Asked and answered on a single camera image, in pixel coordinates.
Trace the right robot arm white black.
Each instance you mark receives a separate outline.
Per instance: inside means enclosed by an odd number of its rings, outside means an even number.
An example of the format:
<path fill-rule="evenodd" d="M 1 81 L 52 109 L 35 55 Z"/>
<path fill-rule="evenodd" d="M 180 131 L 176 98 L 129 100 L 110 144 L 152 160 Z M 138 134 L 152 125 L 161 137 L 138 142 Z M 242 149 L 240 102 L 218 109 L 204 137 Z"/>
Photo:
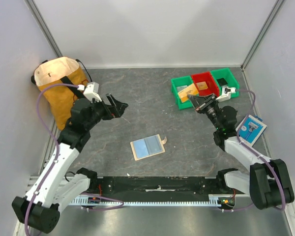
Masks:
<path fill-rule="evenodd" d="M 271 159 L 248 146 L 239 136 L 236 127 L 237 111 L 231 106 L 220 108 L 215 94 L 209 96 L 188 95 L 195 111 L 205 114 L 215 127 L 214 142 L 223 151 L 237 159 L 247 170 L 244 174 L 237 169 L 218 172 L 216 190 L 228 193 L 239 190 L 250 196 L 258 209 L 274 207 L 284 210 L 286 204 L 295 200 L 286 163 Z"/>

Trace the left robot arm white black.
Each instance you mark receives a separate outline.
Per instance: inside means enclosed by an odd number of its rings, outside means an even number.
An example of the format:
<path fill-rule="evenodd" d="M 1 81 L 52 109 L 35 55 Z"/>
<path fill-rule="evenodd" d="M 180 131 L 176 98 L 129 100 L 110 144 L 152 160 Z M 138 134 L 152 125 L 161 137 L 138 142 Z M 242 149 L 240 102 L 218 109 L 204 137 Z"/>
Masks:
<path fill-rule="evenodd" d="M 128 107 L 111 94 L 106 96 L 109 104 L 95 98 L 79 98 L 73 103 L 71 116 L 56 139 L 54 153 L 45 169 L 24 197 L 17 196 L 12 201 L 18 220 L 26 228 L 50 233 L 74 198 L 82 192 L 93 193 L 98 189 L 97 173 L 86 168 L 79 170 L 63 187 L 59 184 L 90 139 L 90 130 L 101 120 L 121 117 Z"/>

